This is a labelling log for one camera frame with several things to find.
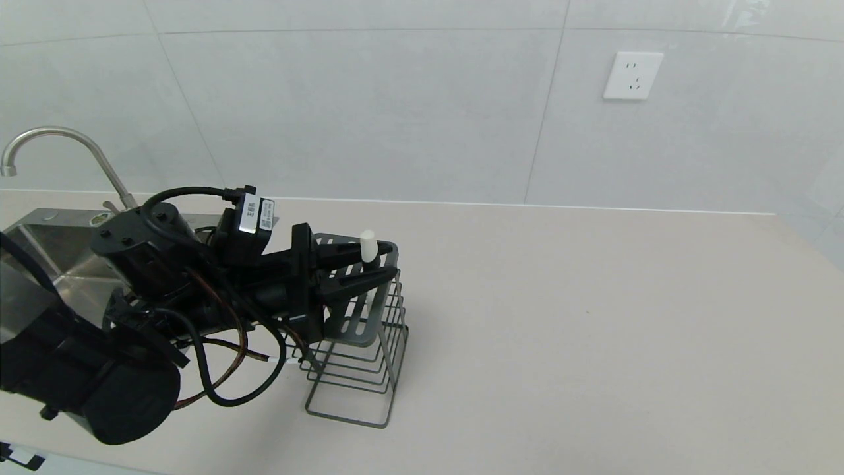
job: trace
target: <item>sink basin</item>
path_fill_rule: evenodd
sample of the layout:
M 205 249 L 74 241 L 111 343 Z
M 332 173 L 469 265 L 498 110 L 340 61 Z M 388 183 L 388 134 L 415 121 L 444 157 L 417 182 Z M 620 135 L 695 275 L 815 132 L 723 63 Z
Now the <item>sink basin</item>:
M 111 291 L 123 282 L 91 252 L 97 226 L 111 218 L 101 210 L 34 210 L 4 232 L 46 271 L 64 302 L 97 326 Z M 214 226 L 218 216 L 184 215 L 192 227 Z M 0 260 L 29 276 L 5 251 Z

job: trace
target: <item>white label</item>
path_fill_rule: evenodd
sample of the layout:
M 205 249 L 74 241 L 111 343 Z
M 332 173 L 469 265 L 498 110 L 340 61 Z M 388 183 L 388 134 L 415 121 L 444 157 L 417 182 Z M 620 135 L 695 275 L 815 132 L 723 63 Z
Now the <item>white label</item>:
M 275 201 L 271 199 L 261 200 L 261 229 L 273 230 L 273 218 L 275 217 Z
M 251 193 L 243 196 L 243 214 L 241 214 L 241 224 L 238 229 L 255 234 L 258 230 L 258 203 L 261 202 L 261 199 Z

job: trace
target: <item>dish rack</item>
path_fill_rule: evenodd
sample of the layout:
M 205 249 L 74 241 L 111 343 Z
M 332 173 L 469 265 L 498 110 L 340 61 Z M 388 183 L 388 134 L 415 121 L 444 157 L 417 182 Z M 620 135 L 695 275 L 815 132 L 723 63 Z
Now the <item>dish rack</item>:
M 355 237 L 315 234 L 318 243 L 357 243 Z M 379 256 L 398 267 L 398 246 Z M 360 273 L 358 263 L 331 277 Z M 383 429 L 390 422 L 409 328 L 404 322 L 400 272 L 367 294 L 327 308 L 325 339 L 311 345 L 299 367 L 312 381 L 305 410 L 321 418 Z M 301 352 L 293 348 L 294 358 Z

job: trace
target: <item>countertop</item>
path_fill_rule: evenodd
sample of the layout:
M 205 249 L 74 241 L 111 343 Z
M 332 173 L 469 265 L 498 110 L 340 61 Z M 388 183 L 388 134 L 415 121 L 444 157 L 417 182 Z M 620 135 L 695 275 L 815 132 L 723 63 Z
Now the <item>countertop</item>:
M 2 191 L 0 224 L 105 198 L 117 202 Z M 398 243 L 411 331 L 389 427 L 307 415 L 309 383 L 290 366 L 245 406 L 201 401 L 114 447 L 3 393 L 0 440 L 180 474 L 844 467 L 844 274 L 775 216 L 308 199 L 276 213 L 273 250 L 302 221 Z M 264 332 L 250 337 L 275 351 Z M 224 396 L 270 370 L 247 362 Z

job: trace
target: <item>white tile wall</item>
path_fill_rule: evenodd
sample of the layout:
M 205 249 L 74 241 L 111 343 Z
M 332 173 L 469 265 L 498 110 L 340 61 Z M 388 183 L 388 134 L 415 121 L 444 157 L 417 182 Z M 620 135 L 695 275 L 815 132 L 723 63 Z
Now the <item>white tile wall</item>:
M 522 201 L 560 32 L 164 35 L 228 184 Z
M 143 0 L 0 0 L 0 45 L 154 32 Z
M 605 101 L 617 51 L 665 53 Z M 831 217 L 844 205 L 844 43 L 567 30 L 527 202 Z
M 839 255 L 842 25 L 802 0 L 0 0 L 0 142 L 79 128 L 136 192 L 775 211 Z M 621 49 L 665 52 L 648 101 L 601 99 Z M 0 188 L 110 189 L 67 139 L 19 171 Z
M 87 134 L 130 191 L 221 184 L 155 36 L 117 36 L 0 47 L 0 143 L 27 128 Z M 87 149 L 41 137 L 18 154 L 5 189 L 111 190 Z
M 561 28 L 568 0 L 147 0 L 161 32 Z
M 836 0 L 571 0 L 566 26 L 725 31 L 844 41 Z

